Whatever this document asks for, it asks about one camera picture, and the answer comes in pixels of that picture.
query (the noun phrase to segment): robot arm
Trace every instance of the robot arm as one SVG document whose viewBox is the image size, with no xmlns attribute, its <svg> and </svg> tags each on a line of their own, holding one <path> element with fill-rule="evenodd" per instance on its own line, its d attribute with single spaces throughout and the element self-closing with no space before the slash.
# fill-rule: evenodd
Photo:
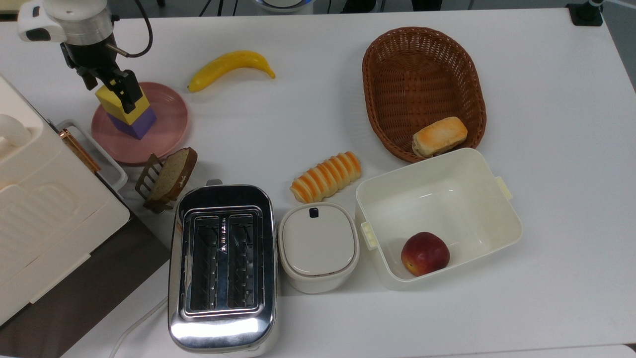
<svg viewBox="0 0 636 358">
<path fill-rule="evenodd" d="M 77 71 L 86 88 L 95 88 L 99 79 L 130 113 L 142 93 L 135 74 L 122 71 L 115 62 L 117 53 L 125 52 L 116 46 L 113 24 L 107 0 L 33 0 L 18 13 L 24 41 L 60 42 L 66 64 Z"/>
</svg>

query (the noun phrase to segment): white storage box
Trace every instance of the white storage box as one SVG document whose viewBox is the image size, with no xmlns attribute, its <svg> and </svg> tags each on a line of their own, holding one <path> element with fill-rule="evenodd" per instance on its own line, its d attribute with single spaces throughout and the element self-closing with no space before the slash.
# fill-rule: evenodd
<svg viewBox="0 0 636 358">
<path fill-rule="evenodd" d="M 362 182 L 356 190 L 356 227 L 371 251 L 380 281 L 392 290 L 516 243 L 522 224 L 509 192 L 481 154 L 470 148 L 427 159 Z M 444 269 L 413 276 L 401 260 L 406 240 L 422 231 L 448 246 Z"/>
<path fill-rule="evenodd" d="M 56 286 L 129 217 L 0 75 L 0 324 Z"/>
<path fill-rule="evenodd" d="M 289 211 L 280 222 L 278 244 L 289 283 L 308 294 L 340 286 L 360 257 L 354 221 L 332 203 L 306 204 Z"/>
</svg>

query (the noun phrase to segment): container lid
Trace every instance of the container lid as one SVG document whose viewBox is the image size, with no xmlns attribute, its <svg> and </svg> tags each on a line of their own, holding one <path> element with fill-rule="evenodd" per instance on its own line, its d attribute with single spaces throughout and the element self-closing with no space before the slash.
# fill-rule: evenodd
<svg viewBox="0 0 636 358">
<path fill-rule="evenodd" d="M 356 254 L 352 222 L 335 204 L 299 206 L 283 218 L 281 227 L 281 259 L 287 263 L 286 271 L 292 269 L 297 275 L 337 274 Z"/>
</svg>

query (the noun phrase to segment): toy banana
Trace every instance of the toy banana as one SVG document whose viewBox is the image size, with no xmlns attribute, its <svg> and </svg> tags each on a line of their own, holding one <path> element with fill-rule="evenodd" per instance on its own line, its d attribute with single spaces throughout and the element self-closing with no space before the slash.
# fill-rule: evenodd
<svg viewBox="0 0 636 358">
<path fill-rule="evenodd" d="M 198 92 L 227 72 L 244 67 L 259 69 L 272 78 L 276 77 L 267 60 L 261 54 L 245 50 L 234 51 L 215 58 L 200 69 L 190 80 L 188 90 Z"/>
</svg>

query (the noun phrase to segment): pink plate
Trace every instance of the pink plate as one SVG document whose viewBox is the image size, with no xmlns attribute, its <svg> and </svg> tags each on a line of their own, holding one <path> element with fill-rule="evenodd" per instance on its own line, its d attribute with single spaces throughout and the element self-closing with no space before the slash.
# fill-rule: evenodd
<svg viewBox="0 0 636 358">
<path fill-rule="evenodd" d="M 95 141 L 119 163 L 142 165 L 151 153 L 161 158 L 175 149 L 188 129 L 188 109 L 183 98 L 172 89 L 154 82 L 141 82 L 156 122 L 137 140 L 115 128 L 100 105 L 93 116 L 91 131 Z"/>
</svg>

